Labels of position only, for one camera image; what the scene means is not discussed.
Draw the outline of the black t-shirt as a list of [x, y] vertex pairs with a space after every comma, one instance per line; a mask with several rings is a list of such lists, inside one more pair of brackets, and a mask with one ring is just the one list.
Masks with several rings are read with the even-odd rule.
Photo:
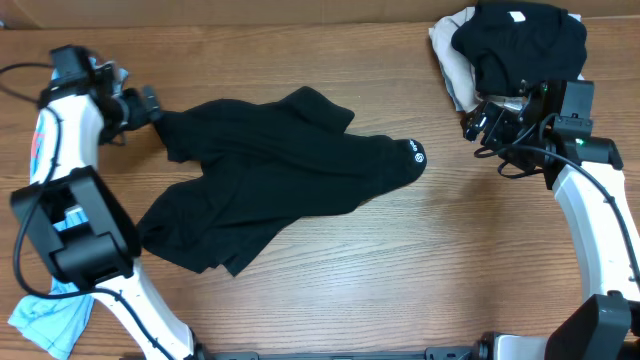
[[420, 142], [351, 135], [353, 117], [309, 87], [164, 113], [155, 130], [169, 160], [202, 173], [151, 205], [137, 226], [144, 248], [196, 273], [237, 275], [296, 220], [352, 212], [423, 174]]

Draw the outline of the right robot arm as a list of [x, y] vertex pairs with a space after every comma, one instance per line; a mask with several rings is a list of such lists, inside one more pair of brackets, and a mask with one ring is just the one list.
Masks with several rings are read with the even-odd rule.
[[471, 359], [636, 359], [639, 356], [639, 234], [628, 207], [615, 142], [592, 134], [595, 86], [544, 81], [518, 110], [484, 101], [461, 121], [477, 158], [498, 157], [516, 178], [544, 177], [568, 223], [583, 302], [551, 335], [487, 333]]

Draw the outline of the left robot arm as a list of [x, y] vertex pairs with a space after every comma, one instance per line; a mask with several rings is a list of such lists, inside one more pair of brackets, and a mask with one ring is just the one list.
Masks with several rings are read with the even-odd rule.
[[153, 89], [126, 89], [115, 62], [102, 63], [85, 47], [50, 53], [54, 77], [33, 103], [39, 111], [31, 149], [31, 180], [10, 205], [20, 228], [13, 271], [30, 240], [53, 278], [72, 283], [119, 320], [145, 359], [203, 359], [206, 350], [179, 320], [144, 272], [142, 245], [124, 208], [98, 174], [98, 149], [157, 121]]

